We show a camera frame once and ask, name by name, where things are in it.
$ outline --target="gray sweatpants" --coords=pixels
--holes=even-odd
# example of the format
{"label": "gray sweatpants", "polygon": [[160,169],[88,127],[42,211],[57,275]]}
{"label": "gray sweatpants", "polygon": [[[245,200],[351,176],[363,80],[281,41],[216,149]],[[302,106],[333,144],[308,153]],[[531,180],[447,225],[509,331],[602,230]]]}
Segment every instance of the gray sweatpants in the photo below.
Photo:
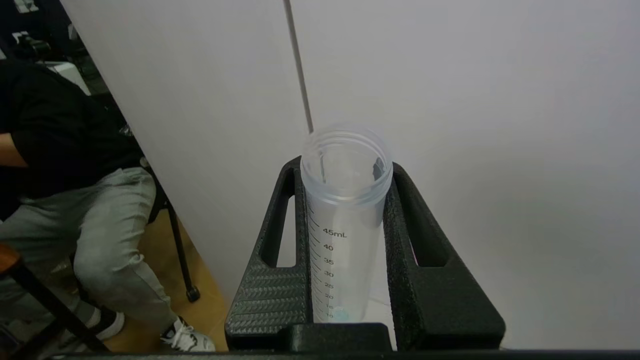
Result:
{"label": "gray sweatpants", "polygon": [[[96,300],[162,333],[177,315],[138,252],[155,196],[153,178],[144,169],[119,169],[88,188],[23,199],[0,224],[0,243],[17,250],[41,278],[75,249],[76,277]],[[80,320],[93,313],[77,296],[55,285],[50,289]],[[0,318],[47,317],[47,310],[11,278],[0,281]]]}

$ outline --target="wooden armrest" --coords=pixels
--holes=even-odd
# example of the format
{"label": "wooden armrest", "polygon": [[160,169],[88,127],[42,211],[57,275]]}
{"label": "wooden armrest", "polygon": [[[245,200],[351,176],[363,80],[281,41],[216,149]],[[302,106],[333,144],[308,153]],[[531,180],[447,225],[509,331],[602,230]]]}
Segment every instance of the wooden armrest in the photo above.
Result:
{"label": "wooden armrest", "polygon": [[0,275],[20,262],[20,254],[9,245],[0,244]]}

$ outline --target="sneaker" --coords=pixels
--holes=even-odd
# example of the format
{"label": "sneaker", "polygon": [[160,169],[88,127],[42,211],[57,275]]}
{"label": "sneaker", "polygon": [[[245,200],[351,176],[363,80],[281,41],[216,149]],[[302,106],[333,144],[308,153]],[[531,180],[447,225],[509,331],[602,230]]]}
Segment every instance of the sneaker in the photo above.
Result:
{"label": "sneaker", "polygon": [[[116,313],[106,307],[100,307],[93,312],[87,321],[87,326],[98,340],[106,340],[116,336],[122,330],[124,319],[123,313]],[[71,332],[65,330],[58,342],[58,348],[65,352],[69,352],[71,349],[74,352],[80,352],[86,348],[86,345]]]}
{"label": "sneaker", "polygon": [[163,343],[183,352],[215,351],[213,341],[208,336],[193,330],[193,326],[178,318],[173,325],[160,336]]}

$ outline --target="person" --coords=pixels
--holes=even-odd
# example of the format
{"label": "person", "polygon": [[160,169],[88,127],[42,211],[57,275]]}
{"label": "person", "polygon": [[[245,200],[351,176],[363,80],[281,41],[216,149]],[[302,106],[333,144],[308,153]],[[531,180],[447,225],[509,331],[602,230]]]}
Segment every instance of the person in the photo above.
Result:
{"label": "person", "polygon": [[[213,350],[211,339],[172,311],[138,252],[156,193],[140,159],[75,84],[39,65],[0,61],[0,213],[12,213],[0,224],[0,243],[41,279],[75,251],[76,277],[104,306],[51,290],[99,339],[117,334],[126,314],[175,350]],[[7,209],[14,202],[17,209]],[[0,318],[47,317],[12,279],[0,280]],[[67,333],[63,342],[73,341]]]}

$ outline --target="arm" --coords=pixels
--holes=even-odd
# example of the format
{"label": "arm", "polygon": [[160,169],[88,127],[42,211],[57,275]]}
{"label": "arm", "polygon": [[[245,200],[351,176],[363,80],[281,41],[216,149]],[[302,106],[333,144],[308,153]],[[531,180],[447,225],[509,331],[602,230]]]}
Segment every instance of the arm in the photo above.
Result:
{"label": "arm", "polygon": [[18,149],[15,148],[11,134],[0,134],[0,166],[27,167]]}

